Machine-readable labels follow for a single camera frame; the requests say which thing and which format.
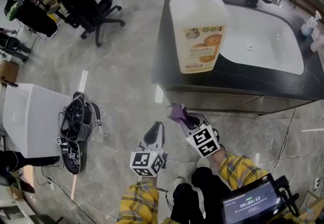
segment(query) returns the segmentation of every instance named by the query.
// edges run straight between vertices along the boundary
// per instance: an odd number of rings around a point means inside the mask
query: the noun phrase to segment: cabinet door
[[[232,110],[260,96],[213,92],[177,92],[167,90],[170,103],[183,103],[187,109]]]
[[[309,103],[310,100],[292,99],[284,97],[262,96],[259,99],[251,101],[245,105],[242,105],[235,110],[247,111],[255,113],[274,113],[276,111],[285,110],[301,106]]]

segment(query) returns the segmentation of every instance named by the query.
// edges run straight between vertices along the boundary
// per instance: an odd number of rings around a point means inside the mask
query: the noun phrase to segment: person
[[[248,157],[235,156],[224,149],[213,153],[210,159],[219,166],[219,175],[233,190],[268,174],[267,171],[258,168]],[[121,198],[117,223],[157,223],[159,194],[156,182],[156,177],[144,177],[128,187]],[[200,188],[204,196],[205,219],[199,209],[198,193],[185,182],[183,177],[179,176],[174,182],[176,188],[173,193],[173,210],[170,218],[165,219],[163,224],[223,223],[221,199],[230,193],[230,189],[219,176],[212,174],[207,159],[198,161],[191,183],[196,188]],[[302,222],[289,210],[285,210],[271,223]]]
[[[58,26],[53,19],[47,16],[44,10],[35,4],[36,0],[8,0],[9,3],[15,1],[22,2],[22,6],[15,15],[17,20],[48,37],[55,36],[58,32]]]
[[[20,152],[6,150],[0,151],[0,175],[17,171],[27,165],[50,166],[56,164],[60,157],[25,158]]]
[[[21,51],[30,54],[31,49],[26,47],[17,38],[8,36],[7,33],[17,34],[15,30],[0,27],[0,48],[7,54],[18,57],[23,62],[26,62],[28,60],[28,56],[22,54]]]

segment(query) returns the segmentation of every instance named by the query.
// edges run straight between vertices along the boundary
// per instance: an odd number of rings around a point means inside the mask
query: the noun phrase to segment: small spray bottle
[[[314,29],[317,27],[317,22],[322,17],[318,11],[316,11],[314,17],[310,17],[301,27],[301,32],[304,36],[312,35]]]

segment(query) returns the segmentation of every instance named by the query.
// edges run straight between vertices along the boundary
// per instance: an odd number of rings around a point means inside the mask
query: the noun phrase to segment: tablet
[[[231,192],[222,200],[223,222],[262,223],[286,208],[271,174]]]

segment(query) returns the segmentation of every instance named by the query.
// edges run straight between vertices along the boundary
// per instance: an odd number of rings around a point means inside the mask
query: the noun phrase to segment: white table
[[[26,158],[60,156],[59,112],[71,103],[67,95],[33,84],[8,85],[3,125]]]

